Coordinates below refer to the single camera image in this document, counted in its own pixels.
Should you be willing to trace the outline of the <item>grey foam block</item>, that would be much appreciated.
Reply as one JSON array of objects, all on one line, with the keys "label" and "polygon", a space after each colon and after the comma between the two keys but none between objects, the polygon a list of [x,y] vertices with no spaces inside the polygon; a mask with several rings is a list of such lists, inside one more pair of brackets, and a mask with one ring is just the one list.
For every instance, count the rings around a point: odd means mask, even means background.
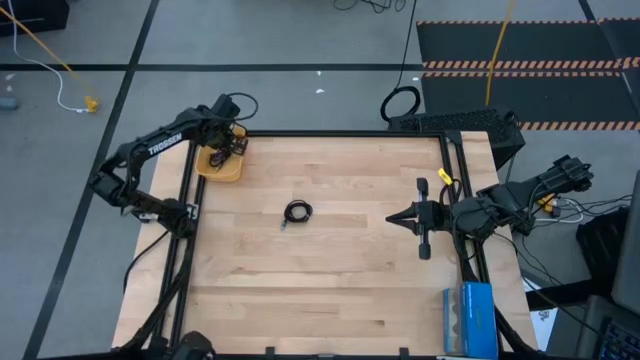
[{"label": "grey foam block", "polygon": [[444,351],[454,355],[461,353],[460,340],[460,295],[457,288],[447,288],[443,292],[443,337]]}]

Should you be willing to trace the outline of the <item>grey monitor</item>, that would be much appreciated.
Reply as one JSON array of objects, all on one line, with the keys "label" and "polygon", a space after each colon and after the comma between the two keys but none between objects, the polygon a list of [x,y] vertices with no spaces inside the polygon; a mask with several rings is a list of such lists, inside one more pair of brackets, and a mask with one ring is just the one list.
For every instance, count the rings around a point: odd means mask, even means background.
[{"label": "grey monitor", "polygon": [[618,305],[640,316],[640,170],[634,181],[611,295]]}]

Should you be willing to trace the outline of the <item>black hazard-striped floor mat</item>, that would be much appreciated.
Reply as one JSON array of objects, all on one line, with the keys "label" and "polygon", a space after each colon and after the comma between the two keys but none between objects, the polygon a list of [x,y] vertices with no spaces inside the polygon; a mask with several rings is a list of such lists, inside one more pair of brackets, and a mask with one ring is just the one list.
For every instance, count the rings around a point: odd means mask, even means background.
[{"label": "black hazard-striped floor mat", "polygon": [[486,105],[525,130],[640,131],[640,17],[417,24],[429,112]]}]

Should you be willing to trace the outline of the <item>white paper sheet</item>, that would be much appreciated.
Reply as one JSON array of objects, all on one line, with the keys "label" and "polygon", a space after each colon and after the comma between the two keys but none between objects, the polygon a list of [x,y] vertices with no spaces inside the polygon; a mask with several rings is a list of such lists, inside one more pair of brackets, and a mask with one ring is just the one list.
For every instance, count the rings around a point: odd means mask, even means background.
[{"label": "white paper sheet", "polygon": [[557,313],[557,308],[530,311],[537,346],[541,351],[547,350]]}]

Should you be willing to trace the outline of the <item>black equipment case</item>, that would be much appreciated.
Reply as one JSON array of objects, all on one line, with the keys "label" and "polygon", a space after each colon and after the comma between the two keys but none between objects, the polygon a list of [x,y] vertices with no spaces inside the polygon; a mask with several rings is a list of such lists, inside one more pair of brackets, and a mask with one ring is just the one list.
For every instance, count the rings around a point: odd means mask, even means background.
[{"label": "black equipment case", "polygon": [[628,207],[594,217],[578,226],[576,241],[589,270],[595,293],[610,297],[625,238]]}]

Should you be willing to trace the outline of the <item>yellow plastic bin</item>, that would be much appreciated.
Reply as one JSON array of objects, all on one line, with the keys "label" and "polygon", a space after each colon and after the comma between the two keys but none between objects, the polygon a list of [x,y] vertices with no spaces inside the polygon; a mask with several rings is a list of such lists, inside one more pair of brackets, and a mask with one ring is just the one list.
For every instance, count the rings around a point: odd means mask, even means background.
[{"label": "yellow plastic bin", "polygon": [[198,150],[195,170],[200,175],[212,182],[230,183],[241,177],[244,155],[233,154],[226,162],[211,163],[209,161],[212,149],[201,146]]}]

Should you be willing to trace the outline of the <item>blue rectangular box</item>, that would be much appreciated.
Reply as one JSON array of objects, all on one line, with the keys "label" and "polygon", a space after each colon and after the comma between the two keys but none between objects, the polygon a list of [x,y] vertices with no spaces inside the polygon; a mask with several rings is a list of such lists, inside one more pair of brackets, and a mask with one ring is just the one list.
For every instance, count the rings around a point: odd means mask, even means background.
[{"label": "blue rectangular box", "polygon": [[463,354],[470,358],[498,360],[499,347],[491,285],[464,282],[460,290]]}]

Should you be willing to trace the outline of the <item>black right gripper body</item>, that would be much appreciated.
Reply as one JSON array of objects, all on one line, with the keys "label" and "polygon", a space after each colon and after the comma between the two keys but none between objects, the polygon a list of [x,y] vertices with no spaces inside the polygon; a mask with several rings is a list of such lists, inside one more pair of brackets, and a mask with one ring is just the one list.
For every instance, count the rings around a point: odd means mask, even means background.
[{"label": "black right gripper body", "polygon": [[429,200],[429,185],[426,178],[417,178],[416,187],[419,199],[411,205],[410,225],[414,235],[419,237],[418,254],[421,260],[431,258],[429,231],[444,231],[449,227],[450,209],[447,205]]}]

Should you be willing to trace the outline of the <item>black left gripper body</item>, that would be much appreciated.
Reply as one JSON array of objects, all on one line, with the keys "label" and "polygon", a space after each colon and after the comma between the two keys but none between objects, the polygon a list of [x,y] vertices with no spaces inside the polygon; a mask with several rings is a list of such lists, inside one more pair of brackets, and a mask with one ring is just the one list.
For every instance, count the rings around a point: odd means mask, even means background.
[{"label": "black left gripper body", "polygon": [[248,131],[234,120],[211,119],[207,121],[207,147],[234,147],[234,154],[243,155],[248,147]]}]

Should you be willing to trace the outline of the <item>black floor box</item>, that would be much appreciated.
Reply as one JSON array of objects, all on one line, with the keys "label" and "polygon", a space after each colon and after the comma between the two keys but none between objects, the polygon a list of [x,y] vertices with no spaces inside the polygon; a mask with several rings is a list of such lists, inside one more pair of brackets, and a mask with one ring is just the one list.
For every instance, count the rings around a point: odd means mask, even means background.
[{"label": "black floor box", "polygon": [[33,33],[65,29],[70,12],[67,0],[0,0],[0,8]]}]

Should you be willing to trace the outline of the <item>black laptop keyboard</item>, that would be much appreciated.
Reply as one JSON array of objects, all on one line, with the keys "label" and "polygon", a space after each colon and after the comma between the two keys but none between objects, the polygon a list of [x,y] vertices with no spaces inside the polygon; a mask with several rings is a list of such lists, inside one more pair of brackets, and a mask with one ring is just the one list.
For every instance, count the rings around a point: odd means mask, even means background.
[{"label": "black laptop keyboard", "polygon": [[640,360],[640,316],[606,298],[590,296],[576,356],[592,360]]}]

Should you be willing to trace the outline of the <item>black aluminium table frame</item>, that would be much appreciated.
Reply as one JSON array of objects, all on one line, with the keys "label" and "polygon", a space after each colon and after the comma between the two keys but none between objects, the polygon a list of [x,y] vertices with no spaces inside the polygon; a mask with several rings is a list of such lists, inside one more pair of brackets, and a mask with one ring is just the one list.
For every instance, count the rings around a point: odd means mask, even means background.
[{"label": "black aluminium table frame", "polygon": [[436,138],[356,132],[254,132],[241,178],[199,185],[188,147],[156,160],[152,193],[181,188],[199,204],[183,312],[166,324],[208,337],[221,354],[438,355],[442,293],[460,282],[451,238],[432,256],[385,218],[436,195]]}]

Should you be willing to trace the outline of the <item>black round mount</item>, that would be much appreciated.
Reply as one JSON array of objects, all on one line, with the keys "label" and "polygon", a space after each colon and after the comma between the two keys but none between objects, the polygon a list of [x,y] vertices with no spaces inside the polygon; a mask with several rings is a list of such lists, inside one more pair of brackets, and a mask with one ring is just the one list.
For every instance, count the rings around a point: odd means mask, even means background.
[{"label": "black round mount", "polygon": [[215,360],[212,342],[202,333],[192,331],[184,335],[174,349],[171,360]]}]

